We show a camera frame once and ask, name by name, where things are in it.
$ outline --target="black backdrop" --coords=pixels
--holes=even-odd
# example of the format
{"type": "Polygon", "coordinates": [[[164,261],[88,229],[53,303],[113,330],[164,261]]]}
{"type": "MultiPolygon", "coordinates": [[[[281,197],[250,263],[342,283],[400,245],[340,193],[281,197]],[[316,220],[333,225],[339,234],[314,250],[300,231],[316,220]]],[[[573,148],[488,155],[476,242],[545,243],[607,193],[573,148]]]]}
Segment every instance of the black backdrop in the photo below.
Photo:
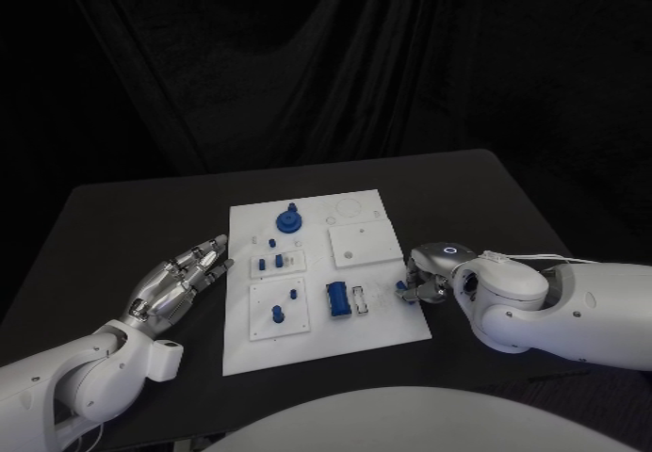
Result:
{"type": "Polygon", "coordinates": [[[81,184],[475,147],[577,255],[652,264],[649,1],[22,3],[6,300],[81,184]]]}

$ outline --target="robotic hand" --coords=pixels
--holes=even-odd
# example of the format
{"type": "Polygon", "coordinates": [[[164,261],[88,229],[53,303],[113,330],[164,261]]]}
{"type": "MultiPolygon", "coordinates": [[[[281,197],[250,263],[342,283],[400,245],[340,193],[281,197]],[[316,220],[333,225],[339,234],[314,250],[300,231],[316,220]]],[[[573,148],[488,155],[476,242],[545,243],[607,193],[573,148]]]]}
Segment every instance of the robotic hand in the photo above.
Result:
{"type": "Polygon", "coordinates": [[[453,292],[477,339],[498,351],[535,347],[580,362],[652,370],[652,266],[552,254],[477,256],[456,243],[430,243],[411,251],[397,289],[408,303],[439,303],[453,292]],[[538,272],[514,259],[567,262],[538,272]]]}
{"type": "Polygon", "coordinates": [[[0,449],[59,452],[120,415],[146,378],[176,376],[183,347],[156,336],[180,320],[196,294],[234,264],[213,268],[226,236],[159,264],[138,283],[120,320],[89,336],[0,368],[0,449]],[[71,417],[55,424],[55,398],[71,417]]]}

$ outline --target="white round surface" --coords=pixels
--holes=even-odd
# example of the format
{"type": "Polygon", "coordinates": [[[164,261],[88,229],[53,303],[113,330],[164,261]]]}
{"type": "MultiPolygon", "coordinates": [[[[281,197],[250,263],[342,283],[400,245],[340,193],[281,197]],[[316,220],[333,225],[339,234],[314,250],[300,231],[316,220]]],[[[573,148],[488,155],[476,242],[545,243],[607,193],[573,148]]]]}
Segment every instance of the white round surface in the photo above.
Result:
{"type": "Polygon", "coordinates": [[[464,391],[397,387],[314,400],[242,428],[206,452],[630,451],[526,405],[464,391]]]}

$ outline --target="dark gray table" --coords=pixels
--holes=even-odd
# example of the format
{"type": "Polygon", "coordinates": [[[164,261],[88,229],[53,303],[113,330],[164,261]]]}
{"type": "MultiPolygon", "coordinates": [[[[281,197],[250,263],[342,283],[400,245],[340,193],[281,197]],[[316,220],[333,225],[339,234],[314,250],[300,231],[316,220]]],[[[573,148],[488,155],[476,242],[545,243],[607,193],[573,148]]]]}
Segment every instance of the dark gray table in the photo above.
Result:
{"type": "MultiPolygon", "coordinates": [[[[82,186],[0,327],[0,343],[12,344],[0,348],[0,365],[89,334],[115,318],[151,267],[228,233],[231,205],[372,188],[404,253],[426,242],[456,241],[476,251],[568,254],[486,151],[82,186]]],[[[185,346],[177,377],[147,382],[133,407],[105,426],[100,449],[226,432],[299,403],[363,388],[470,389],[586,367],[539,350],[498,353],[473,336],[450,300],[423,306],[430,341],[225,378],[224,296],[225,279],[164,334],[185,346]]]]}

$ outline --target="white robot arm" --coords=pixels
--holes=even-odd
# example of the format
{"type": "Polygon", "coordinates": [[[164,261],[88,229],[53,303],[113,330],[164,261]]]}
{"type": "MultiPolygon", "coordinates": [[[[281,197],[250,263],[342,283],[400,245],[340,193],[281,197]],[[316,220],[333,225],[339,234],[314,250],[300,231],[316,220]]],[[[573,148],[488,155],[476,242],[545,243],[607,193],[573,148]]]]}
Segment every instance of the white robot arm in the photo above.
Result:
{"type": "Polygon", "coordinates": [[[453,292],[472,330],[505,353],[532,347],[580,362],[652,370],[652,266],[600,264],[555,255],[480,256],[454,243],[415,248],[407,302],[439,303],[453,292]],[[514,259],[561,259],[538,272],[514,259]]]}
{"type": "Polygon", "coordinates": [[[0,368],[3,452],[59,452],[125,411],[146,378],[175,378],[183,347],[154,338],[183,317],[198,292],[232,266],[226,260],[212,268],[225,243],[221,235],[153,269],[120,320],[0,368]],[[71,410],[58,424],[55,398],[71,410]]]}

